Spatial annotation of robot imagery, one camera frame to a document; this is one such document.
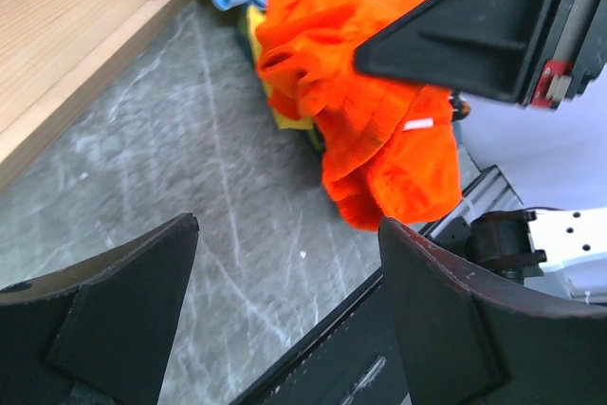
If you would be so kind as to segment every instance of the yellow cloth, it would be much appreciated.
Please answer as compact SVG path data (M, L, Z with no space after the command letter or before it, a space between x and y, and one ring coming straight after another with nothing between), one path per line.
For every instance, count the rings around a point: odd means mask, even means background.
M262 54L262 46L257 40L257 34L255 30L264 23L266 20L266 15L255 8L253 5L249 5L247 8L247 34L248 34L248 42L250 43L251 51L253 52L253 59L257 64L259 61L259 56ZM268 83L262 81L262 85L264 87L264 92L266 92L266 96L269 98L272 95L272 86ZM281 113L272 109L272 115L274 116L274 121L276 122L276 126L281 129L290 129L290 130L312 130L314 128L314 123L311 118L304 118L300 120L289 119L286 116L283 116Z

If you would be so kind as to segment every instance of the wooden edge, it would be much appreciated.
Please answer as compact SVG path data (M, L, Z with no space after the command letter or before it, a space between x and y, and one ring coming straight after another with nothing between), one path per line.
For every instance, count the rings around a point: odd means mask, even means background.
M0 193L133 62L190 0L149 0L0 134Z

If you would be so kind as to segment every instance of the orange fabric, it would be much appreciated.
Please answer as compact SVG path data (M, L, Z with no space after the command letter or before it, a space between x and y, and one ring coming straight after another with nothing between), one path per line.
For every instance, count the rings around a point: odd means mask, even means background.
M326 144L324 187L359 229L377 230L382 215L430 222L461 200L449 91L353 67L358 45L422 1L268 0L257 28L270 105L295 120L314 118ZM426 118L434 127L403 131Z

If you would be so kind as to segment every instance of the white wall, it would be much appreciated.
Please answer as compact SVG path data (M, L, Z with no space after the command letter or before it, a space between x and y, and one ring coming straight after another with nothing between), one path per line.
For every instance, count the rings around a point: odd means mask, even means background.
M464 144L481 167L497 164L527 206L607 206L607 70L556 112L470 98Z

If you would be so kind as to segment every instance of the red component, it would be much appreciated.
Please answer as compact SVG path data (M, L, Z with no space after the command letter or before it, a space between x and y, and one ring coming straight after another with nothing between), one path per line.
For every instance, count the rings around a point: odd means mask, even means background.
M552 108L554 102L552 100L546 99L550 82L555 76L566 75L567 72L571 70L571 68L573 68L573 64L571 62L555 60L550 60L546 62L540 80L538 81L538 86L536 87L535 93L533 94L533 100L531 101L531 104L539 108Z

